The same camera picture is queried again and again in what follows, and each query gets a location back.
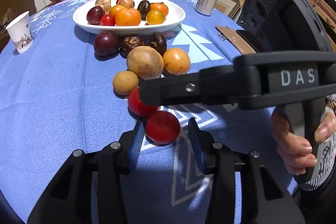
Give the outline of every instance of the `fruit bowl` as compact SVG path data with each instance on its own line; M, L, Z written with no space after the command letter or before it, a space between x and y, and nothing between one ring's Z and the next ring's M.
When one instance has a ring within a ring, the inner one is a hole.
M84 4L78 8L73 14L72 18L74 22L81 27L83 30L99 34L102 31L112 31L117 35L149 35L152 32L164 32L174 28L176 25L181 23L185 19L184 10L177 4L169 0L148 0L150 3L163 2L169 8L169 13L166 17L166 20L162 24L157 25L147 25L146 21L141 21L139 26L100 26L100 25L91 25L86 20L86 15L88 11L95 6L96 0L91 0L88 3ZM111 0L112 6L115 5L117 0ZM138 7L140 1L134 0L135 9Z

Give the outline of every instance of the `red cherry tomato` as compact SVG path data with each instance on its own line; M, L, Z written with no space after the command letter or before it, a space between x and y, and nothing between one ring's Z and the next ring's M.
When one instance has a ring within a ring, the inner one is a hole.
M113 15L104 15L100 19L100 25L101 26L114 26L116 24L116 19Z
M153 142L171 143L179 136L180 130L179 120L170 112L156 111L147 119L146 133Z
M129 109L139 116L148 116L159 109L158 106L147 106L139 98L139 88L132 90L127 99Z

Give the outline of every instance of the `metal screw head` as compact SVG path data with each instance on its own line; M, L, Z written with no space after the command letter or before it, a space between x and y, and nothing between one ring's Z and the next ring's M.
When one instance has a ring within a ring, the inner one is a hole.
M82 153L83 153L82 150L77 149L77 150L75 150L72 154L73 154L75 157L79 157Z
M223 145L222 145L221 143L219 143L219 142L216 142L216 143L213 143L213 144L212 144L212 147L213 147L214 149L222 149L222 148L223 148Z
M250 152L251 156L254 157L254 158L258 158L260 156L260 153L256 150L252 150Z
M185 86L185 91L186 91L186 92L192 93L192 92L194 92L195 90L196 90L196 86L195 86L195 84L193 84L193 83L188 83L188 84L186 84L186 86Z
M113 142L110 144L110 147L112 149L118 149L120 147L120 143L119 142Z

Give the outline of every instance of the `hand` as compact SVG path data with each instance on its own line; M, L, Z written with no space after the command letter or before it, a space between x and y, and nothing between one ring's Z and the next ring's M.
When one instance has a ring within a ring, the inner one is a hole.
M283 159L289 173L303 175L306 167L314 167L317 164L315 156L311 153L312 147L309 141L301 136L289 132L289 123L283 118L277 109L271 117L272 135L277 141L277 152ZM315 131L316 142L322 142L332 136L336 130L336 117L334 113L327 112L324 120Z

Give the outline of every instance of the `tangerine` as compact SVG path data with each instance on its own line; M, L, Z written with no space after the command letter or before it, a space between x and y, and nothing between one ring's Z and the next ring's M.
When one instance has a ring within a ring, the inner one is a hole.
M165 14L160 10L150 10L146 15L148 25L162 24L165 20Z
M141 14L134 8L122 9L115 16L117 26L139 26L140 22Z
M168 15L169 9L168 6L163 2L156 2L151 4L151 10L159 10L164 13L165 17Z
M112 16L116 16L117 13L120 11L120 10L123 10L123 9L126 9L124 6L122 5L114 5L110 11L109 11L109 14L112 15Z

